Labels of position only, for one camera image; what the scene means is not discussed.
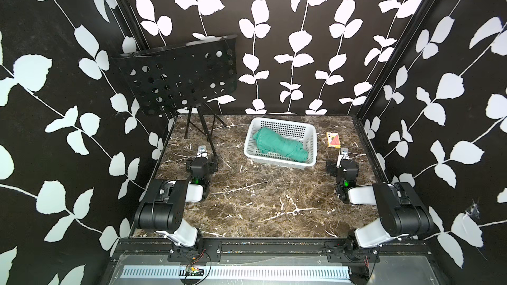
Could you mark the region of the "green long pants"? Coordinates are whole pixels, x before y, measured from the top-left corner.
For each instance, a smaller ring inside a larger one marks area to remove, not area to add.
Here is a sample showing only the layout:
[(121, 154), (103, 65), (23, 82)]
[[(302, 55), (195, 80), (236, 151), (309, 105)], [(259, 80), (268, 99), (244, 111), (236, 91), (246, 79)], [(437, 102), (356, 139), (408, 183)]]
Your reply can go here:
[(261, 128), (253, 135), (257, 149), (263, 153), (279, 154), (296, 162), (306, 162), (308, 151), (301, 142), (286, 139), (267, 127)]

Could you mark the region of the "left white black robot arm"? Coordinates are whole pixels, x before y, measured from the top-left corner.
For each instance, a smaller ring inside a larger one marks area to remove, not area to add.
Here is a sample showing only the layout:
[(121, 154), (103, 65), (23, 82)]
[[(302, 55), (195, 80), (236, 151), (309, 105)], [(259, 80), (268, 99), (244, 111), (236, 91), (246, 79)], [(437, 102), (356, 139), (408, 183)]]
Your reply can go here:
[(210, 175), (217, 170), (216, 156), (197, 156), (187, 159), (185, 180), (151, 180), (136, 210), (134, 227), (154, 230), (178, 247), (201, 250), (202, 233), (184, 219), (184, 209), (188, 203), (207, 199)]

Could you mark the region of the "white plastic mesh basket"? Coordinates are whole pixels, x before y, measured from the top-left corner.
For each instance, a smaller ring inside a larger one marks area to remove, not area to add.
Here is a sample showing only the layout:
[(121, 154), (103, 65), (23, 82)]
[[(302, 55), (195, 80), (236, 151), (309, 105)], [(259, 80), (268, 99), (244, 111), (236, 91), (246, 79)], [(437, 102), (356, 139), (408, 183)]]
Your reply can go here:
[(244, 154), (254, 162), (305, 169), (317, 158), (317, 136), (313, 125), (256, 117), (244, 143)]

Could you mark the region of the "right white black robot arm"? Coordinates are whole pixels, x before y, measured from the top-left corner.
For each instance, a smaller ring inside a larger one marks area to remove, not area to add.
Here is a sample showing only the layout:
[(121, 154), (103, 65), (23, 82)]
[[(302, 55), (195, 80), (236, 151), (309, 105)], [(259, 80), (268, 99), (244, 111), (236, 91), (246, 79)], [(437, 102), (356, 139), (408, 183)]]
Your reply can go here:
[(427, 234), (434, 228), (429, 208), (414, 188), (405, 182), (356, 184), (359, 165), (353, 160), (328, 160), (326, 172), (336, 180), (337, 196), (344, 203), (375, 206), (378, 218), (351, 234), (355, 248), (377, 248), (403, 237)]

